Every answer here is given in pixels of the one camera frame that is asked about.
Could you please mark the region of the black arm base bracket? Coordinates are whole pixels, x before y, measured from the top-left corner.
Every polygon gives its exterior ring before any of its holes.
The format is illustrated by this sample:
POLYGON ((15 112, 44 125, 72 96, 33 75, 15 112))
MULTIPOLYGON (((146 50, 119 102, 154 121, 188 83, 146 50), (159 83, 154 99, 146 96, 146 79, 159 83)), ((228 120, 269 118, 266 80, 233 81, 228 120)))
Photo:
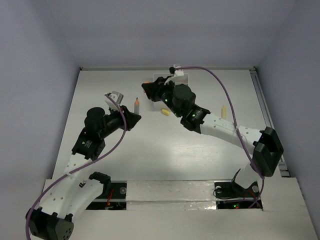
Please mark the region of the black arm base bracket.
POLYGON ((258 182, 253 182, 250 187, 243 188, 237 183, 235 183, 235 179, 238 176, 240 170, 236 172, 231 181, 218 181, 214 183, 214 190, 212 194, 221 200, 231 200, 236 198, 256 198, 260 193, 260 189, 258 187, 258 182))

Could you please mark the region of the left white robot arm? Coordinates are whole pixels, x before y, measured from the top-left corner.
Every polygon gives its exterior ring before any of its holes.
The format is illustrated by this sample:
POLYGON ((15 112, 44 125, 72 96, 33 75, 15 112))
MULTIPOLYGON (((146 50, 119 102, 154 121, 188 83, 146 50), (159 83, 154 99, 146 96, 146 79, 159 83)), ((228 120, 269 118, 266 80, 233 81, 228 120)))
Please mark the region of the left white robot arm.
POLYGON ((74 230, 74 221, 97 197, 112 195, 111 178, 91 171, 94 163, 103 159, 105 138, 118 129, 130 131, 141 120, 126 106, 116 106, 109 114, 101 107, 86 113, 80 132, 63 175, 48 186, 28 210, 25 233, 28 239, 68 240, 74 230))

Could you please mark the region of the cream glue stick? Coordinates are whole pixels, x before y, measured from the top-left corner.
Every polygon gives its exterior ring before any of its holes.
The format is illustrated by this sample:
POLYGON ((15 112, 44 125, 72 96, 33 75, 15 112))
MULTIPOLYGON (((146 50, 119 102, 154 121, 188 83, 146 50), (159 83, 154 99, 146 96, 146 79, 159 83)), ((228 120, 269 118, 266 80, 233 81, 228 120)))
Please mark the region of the cream glue stick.
POLYGON ((223 120, 227 119, 227 107, 225 105, 223 105, 221 108, 221 118, 223 120))

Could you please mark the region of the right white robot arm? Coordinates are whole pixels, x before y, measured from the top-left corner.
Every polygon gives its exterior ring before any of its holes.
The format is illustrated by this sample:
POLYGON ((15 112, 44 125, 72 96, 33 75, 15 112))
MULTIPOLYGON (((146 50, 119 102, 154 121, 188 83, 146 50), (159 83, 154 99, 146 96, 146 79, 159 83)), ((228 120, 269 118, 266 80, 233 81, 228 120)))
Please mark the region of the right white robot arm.
POLYGON ((230 183, 235 196, 242 196, 259 178, 274 175, 284 152, 275 129, 253 129, 222 119, 196 105, 196 94, 185 84, 159 77, 141 86, 149 100, 163 102, 187 130, 216 137, 245 150, 250 160, 236 172, 230 183))

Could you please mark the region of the orange clear tube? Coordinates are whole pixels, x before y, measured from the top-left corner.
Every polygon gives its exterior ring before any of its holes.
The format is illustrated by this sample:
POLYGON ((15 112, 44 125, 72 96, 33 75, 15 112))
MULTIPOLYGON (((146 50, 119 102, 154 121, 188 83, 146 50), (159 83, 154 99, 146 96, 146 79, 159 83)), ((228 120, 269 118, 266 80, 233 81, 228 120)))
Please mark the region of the orange clear tube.
POLYGON ((136 115, 139 115, 140 114, 140 101, 138 98, 135 99, 135 102, 134 102, 134 113, 136 115))

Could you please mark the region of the yellow eraser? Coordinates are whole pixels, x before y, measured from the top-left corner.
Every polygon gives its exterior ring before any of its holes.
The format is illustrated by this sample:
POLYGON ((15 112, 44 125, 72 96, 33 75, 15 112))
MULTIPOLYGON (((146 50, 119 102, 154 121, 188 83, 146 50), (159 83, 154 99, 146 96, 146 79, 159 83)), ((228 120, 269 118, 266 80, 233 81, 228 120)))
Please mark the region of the yellow eraser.
POLYGON ((169 116, 169 115, 170 115, 170 111, 167 110, 167 109, 162 109, 162 110, 161 110, 161 113, 162 113, 163 115, 165 115, 165 116, 169 116))

